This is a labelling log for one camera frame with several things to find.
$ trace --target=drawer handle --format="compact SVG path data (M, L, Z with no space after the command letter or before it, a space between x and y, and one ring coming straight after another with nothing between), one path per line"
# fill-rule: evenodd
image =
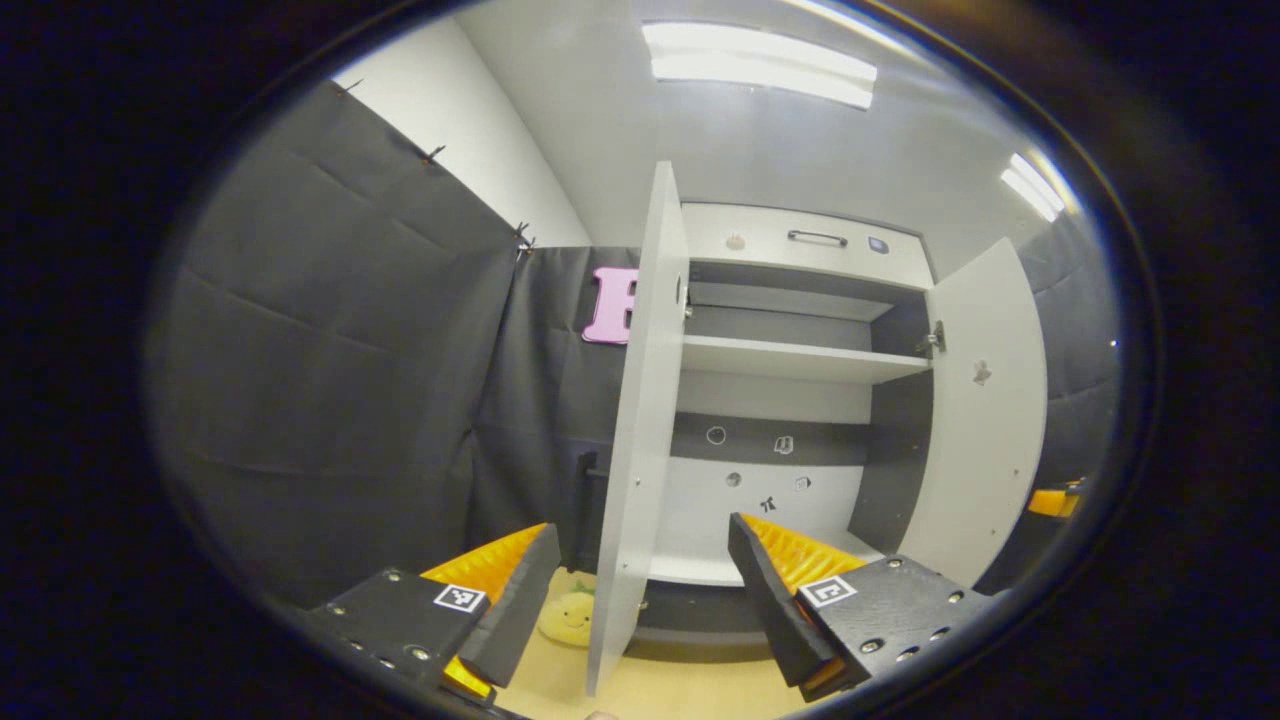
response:
M820 232L805 232L805 231L788 231L787 240L800 240L800 236L805 234L809 237L824 237L827 240L835 240L841 247L849 247L849 240L840 237L837 234L823 234Z

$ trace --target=pink letter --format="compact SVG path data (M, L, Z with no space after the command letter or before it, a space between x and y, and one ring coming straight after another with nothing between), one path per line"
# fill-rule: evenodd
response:
M627 314L636 304L635 287L640 270L631 268L596 268L595 279L600 281L600 295L595 299L595 316L582 331L586 342L611 342L626 345L631 338L627 327Z

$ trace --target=plush toy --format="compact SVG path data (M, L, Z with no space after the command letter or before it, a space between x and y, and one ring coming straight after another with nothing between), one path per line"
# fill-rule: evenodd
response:
M538 615L538 629L548 638L586 647L591 642L591 607L595 588L577 580L573 589L548 602Z

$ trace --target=ceiling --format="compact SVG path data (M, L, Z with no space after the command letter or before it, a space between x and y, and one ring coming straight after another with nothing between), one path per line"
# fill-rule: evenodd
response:
M658 83L643 20L758 27L878 68L869 110L769 88ZM1000 181L1033 150L942 69L780 0L492 0L458 15L598 245L640 245L654 164L685 201L844 215L923 236L940 278L1044 227Z

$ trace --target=beige floor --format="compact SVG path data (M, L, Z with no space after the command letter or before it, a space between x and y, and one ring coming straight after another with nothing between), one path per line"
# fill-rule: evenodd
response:
M595 585L585 574L556 571L547 600L573 587ZM804 707L772 660L659 662L623 656L598 697L586 697L586 648L547 639L534 630L511 685L498 705L535 720L584 720L593 711L620 720L773 720Z

